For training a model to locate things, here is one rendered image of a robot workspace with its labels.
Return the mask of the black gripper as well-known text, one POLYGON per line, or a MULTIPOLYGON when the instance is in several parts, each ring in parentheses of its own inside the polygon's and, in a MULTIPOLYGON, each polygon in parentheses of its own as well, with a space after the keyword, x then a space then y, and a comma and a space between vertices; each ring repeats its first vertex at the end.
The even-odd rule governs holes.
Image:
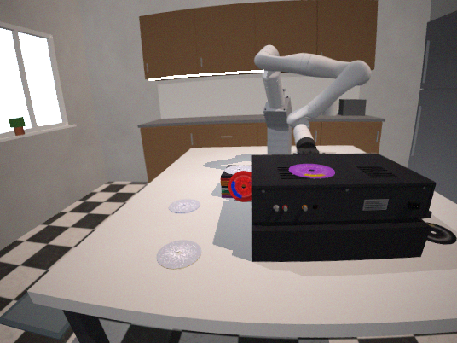
POLYGON ((303 137, 297 141, 297 154, 320 154, 315 141, 310 137, 303 137))

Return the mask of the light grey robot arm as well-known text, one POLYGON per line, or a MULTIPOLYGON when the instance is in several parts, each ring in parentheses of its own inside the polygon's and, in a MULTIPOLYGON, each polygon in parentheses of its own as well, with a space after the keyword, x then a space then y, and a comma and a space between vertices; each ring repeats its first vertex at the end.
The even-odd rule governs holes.
POLYGON ((270 108, 281 108, 285 104, 281 72, 317 78, 335 78, 310 103, 290 113, 287 117, 286 122, 294 129, 295 144, 303 137, 310 137, 314 140, 309 131, 310 123, 305 117, 317 118, 347 90, 357 85, 363 85, 371 78, 371 69, 364 61, 336 61, 325 56, 307 53, 279 56, 278 50, 272 45, 263 47, 255 56, 254 63, 258 68, 264 70, 263 84, 270 108))

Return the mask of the pink cd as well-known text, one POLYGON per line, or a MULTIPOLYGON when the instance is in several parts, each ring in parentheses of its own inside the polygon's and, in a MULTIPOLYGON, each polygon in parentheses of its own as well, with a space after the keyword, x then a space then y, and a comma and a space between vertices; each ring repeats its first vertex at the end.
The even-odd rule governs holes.
POLYGON ((296 176, 308 178, 326 178, 332 177, 335 174, 334 169, 317 164, 299 164, 291 166, 289 172, 296 176))

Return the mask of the red cd with blue mark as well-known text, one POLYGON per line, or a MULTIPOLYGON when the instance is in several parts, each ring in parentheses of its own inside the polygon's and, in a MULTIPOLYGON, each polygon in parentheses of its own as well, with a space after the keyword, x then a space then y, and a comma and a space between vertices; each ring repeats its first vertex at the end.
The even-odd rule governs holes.
POLYGON ((229 193, 238 201, 251 201, 251 173, 249 171, 238 171, 229 180, 229 193), (243 189, 242 184, 246 187, 243 189))

